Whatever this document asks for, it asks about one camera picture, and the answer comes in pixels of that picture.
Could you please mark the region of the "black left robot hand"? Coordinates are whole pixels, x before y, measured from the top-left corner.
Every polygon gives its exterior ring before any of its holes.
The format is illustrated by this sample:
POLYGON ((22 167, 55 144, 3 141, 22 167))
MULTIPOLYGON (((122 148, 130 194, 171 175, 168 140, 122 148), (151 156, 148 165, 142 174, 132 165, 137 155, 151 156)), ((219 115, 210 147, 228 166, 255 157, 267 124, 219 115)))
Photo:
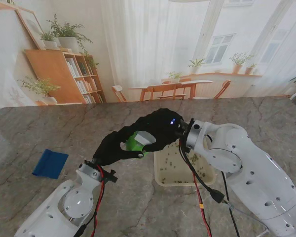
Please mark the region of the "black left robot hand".
POLYGON ((144 129, 137 125, 125 126, 119 131, 108 134, 100 143, 92 162, 97 165, 111 165, 121 159, 142 158, 141 151, 127 151, 121 148, 121 143, 125 143, 136 131, 144 129))

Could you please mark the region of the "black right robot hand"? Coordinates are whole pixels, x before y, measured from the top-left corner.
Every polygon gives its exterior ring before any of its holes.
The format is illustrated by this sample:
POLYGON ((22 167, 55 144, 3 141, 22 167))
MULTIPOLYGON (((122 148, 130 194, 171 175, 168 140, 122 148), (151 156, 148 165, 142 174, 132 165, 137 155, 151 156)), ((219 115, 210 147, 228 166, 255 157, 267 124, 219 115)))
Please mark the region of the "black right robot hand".
POLYGON ((180 138, 186 128, 183 117, 166 108, 158 109, 149 115, 140 117, 135 122, 136 131, 145 131, 151 134, 156 141, 145 145, 145 152, 156 152, 180 138))

